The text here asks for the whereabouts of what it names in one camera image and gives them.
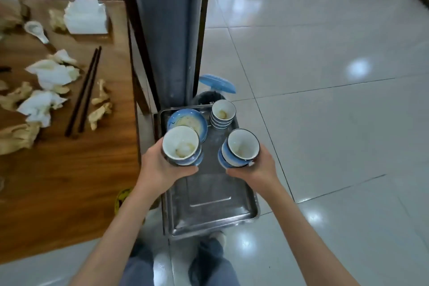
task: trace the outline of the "wooden furniture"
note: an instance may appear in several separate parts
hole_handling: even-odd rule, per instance
[[[68,85],[64,107],[52,110],[51,127],[41,129],[32,149],[0,156],[0,263],[97,238],[114,216],[116,195],[134,186],[139,173],[139,138],[130,63],[127,16],[123,1],[106,1],[111,19],[109,36],[57,34],[49,27],[48,10],[64,9],[65,0],[26,0],[31,19],[40,21],[57,50],[65,49],[88,69],[94,49],[102,45],[97,80],[104,78],[113,114],[91,131],[64,137],[83,79]],[[44,59],[48,49],[35,37],[15,33],[0,42],[0,73],[11,89],[35,75],[25,67]],[[94,86],[93,97],[98,95]],[[23,123],[25,116],[0,108],[0,129]]]

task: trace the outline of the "shoe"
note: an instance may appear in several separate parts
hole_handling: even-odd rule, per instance
[[[225,251],[225,247],[227,246],[227,236],[223,234],[223,232],[213,232],[208,238],[215,238],[221,244],[223,251]]]

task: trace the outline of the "ceramic spoon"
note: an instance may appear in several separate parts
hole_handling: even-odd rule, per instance
[[[48,44],[49,40],[43,32],[43,26],[37,21],[29,21],[24,25],[24,30],[31,35],[34,35],[36,38],[41,40],[43,44]]]

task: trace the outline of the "forearm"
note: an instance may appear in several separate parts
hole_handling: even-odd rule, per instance
[[[359,285],[304,218],[281,186],[267,196],[308,286]]]
[[[153,197],[145,186],[135,187],[70,286],[119,283]]]

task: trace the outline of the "metal tray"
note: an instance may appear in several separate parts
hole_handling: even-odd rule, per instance
[[[164,234],[170,239],[187,238],[257,219],[260,208],[256,194],[243,180],[228,176],[217,161],[223,141],[239,127],[236,118],[225,130],[217,130],[209,120],[211,105],[174,107],[158,113],[158,137],[166,133],[169,117],[185,108],[201,112],[208,122],[208,135],[202,144],[204,159],[198,172],[179,179],[162,195]]]

